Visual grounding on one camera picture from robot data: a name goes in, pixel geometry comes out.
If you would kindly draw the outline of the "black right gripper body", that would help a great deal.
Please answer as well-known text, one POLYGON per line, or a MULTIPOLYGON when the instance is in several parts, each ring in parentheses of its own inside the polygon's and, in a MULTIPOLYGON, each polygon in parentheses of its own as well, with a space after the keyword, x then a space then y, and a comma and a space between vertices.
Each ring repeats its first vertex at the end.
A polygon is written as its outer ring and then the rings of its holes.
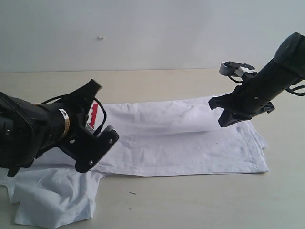
POLYGON ((275 92, 264 79, 249 78, 232 92, 234 108, 252 118, 262 113, 271 113, 275 107, 271 100, 275 92))

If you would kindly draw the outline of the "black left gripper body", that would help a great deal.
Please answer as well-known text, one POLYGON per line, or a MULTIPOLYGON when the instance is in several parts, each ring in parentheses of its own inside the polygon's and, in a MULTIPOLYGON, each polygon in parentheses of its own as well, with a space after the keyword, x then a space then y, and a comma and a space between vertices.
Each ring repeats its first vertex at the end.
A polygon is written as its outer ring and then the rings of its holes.
POLYGON ((48 130, 36 157, 58 147, 71 157, 79 157, 81 150, 94 143, 97 131, 93 134, 86 129, 89 118, 93 118, 91 107, 100 107, 94 95, 61 95, 38 105, 48 118, 48 130))

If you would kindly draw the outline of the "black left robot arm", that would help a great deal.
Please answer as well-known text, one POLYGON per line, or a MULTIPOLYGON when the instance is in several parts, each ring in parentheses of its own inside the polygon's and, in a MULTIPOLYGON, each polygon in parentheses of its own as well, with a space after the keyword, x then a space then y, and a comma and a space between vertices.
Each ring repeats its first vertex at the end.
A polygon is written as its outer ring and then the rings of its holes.
POLYGON ((102 142, 86 129, 89 112, 102 86, 91 79, 79 89, 33 104, 0 94, 0 166, 14 177, 35 159, 59 148, 75 160, 75 169, 86 173, 102 158, 93 150, 102 142))

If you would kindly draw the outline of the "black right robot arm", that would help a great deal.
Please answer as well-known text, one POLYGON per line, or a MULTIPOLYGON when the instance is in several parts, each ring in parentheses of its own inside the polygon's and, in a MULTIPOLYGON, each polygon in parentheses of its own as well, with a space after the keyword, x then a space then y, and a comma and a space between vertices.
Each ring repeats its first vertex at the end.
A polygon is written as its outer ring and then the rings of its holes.
POLYGON ((304 96, 297 93, 304 86, 297 84, 305 79, 305 37, 297 32, 288 36, 273 59, 258 72, 246 63, 223 62, 219 73, 231 80, 241 78, 231 93, 209 100, 210 109, 223 109, 220 127, 270 113, 275 109, 271 101, 281 92, 304 96))

